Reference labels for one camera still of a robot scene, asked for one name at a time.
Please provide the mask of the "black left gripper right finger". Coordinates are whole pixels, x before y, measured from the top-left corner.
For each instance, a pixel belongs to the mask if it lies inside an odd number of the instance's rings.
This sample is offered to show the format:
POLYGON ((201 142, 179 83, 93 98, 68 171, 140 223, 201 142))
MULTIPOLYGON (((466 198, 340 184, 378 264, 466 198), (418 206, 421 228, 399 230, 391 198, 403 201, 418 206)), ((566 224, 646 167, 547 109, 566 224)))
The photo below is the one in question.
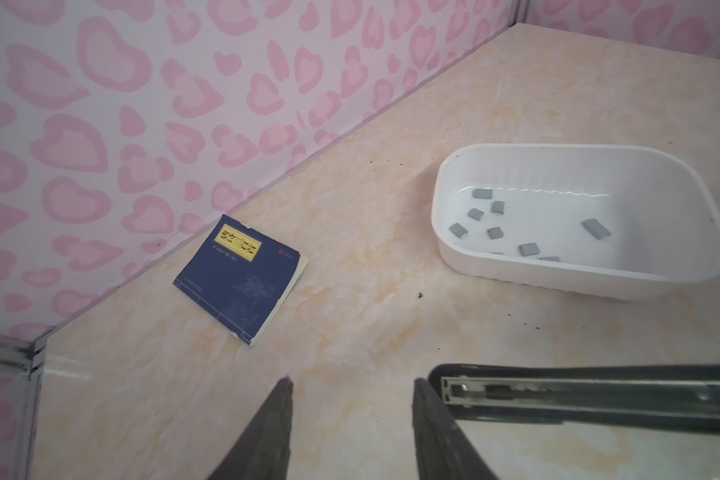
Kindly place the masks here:
POLYGON ((412 426, 420 479, 497 479, 423 378, 414 381, 412 426))

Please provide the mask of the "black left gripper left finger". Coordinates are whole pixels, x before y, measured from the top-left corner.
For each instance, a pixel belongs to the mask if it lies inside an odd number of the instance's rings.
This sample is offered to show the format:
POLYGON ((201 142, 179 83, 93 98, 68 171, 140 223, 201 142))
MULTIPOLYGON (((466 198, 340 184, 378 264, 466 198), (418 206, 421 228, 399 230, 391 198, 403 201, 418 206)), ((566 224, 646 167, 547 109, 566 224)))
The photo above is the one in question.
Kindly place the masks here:
POLYGON ((293 381, 274 386, 208 479, 285 479, 290 460, 293 381))

